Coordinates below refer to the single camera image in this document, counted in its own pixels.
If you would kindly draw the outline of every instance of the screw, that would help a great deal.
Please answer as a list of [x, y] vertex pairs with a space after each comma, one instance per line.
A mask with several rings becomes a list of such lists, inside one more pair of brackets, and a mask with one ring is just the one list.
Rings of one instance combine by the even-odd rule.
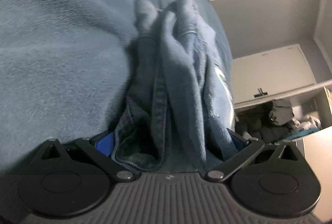
[[207, 173], [207, 176], [211, 179], [220, 180], [224, 177], [224, 173], [219, 170], [211, 170]]
[[122, 180], [130, 180], [133, 176], [134, 175], [128, 170], [122, 170], [117, 173], [117, 177]]

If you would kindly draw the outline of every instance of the fabric fold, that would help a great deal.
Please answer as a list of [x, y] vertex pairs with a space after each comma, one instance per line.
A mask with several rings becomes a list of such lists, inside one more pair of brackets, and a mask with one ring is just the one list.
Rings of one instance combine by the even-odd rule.
[[163, 11], [143, 0], [135, 6], [138, 66], [112, 159], [134, 172], [213, 169], [237, 153], [215, 32], [194, 0], [176, 0]]

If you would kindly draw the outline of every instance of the clothes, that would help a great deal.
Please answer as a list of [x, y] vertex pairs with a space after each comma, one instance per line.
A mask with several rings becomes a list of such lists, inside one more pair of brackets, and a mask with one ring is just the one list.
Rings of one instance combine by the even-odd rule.
[[287, 99], [273, 100], [269, 117], [275, 126], [282, 126], [292, 120], [294, 114], [291, 102]]
[[291, 132], [286, 123], [292, 120], [293, 110], [286, 99], [264, 103], [237, 116], [239, 121], [235, 129], [241, 131], [238, 134], [243, 135], [244, 131], [247, 131], [266, 144], [283, 139]]
[[287, 124], [292, 130], [291, 133], [294, 134], [295, 137], [302, 137], [307, 134], [314, 133], [321, 128], [320, 120], [310, 114], [303, 116], [300, 121], [293, 118]]
[[[114, 129], [135, 72], [135, 0], [0, 0], [0, 215], [26, 213], [18, 173], [48, 138], [62, 143]], [[174, 0], [148, 0], [164, 9]], [[195, 0], [216, 32], [229, 81], [231, 52], [208, 0]]]
[[221, 161], [212, 152], [224, 160], [237, 153], [226, 129], [234, 111], [215, 32], [193, 0], [161, 13], [139, 0], [136, 17], [139, 63], [112, 159], [134, 172], [213, 169]]
[[251, 136], [262, 139], [266, 144], [274, 143], [289, 135], [287, 127], [262, 127], [257, 132], [250, 133]]

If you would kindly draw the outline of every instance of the blue jeans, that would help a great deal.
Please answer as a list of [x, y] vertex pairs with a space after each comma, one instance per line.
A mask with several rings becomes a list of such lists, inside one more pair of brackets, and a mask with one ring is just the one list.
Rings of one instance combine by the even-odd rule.
[[237, 153], [234, 110], [215, 32], [193, 0], [136, 2], [138, 66], [112, 159], [143, 171], [212, 169]]

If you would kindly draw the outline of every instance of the cabinet door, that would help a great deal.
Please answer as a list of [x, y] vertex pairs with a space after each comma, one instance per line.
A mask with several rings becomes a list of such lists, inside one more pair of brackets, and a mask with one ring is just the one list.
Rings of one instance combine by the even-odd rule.
[[233, 60], [231, 85], [234, 103], [253, 100], [258, 88], [268, 95], [315, 84], [298, 44]]

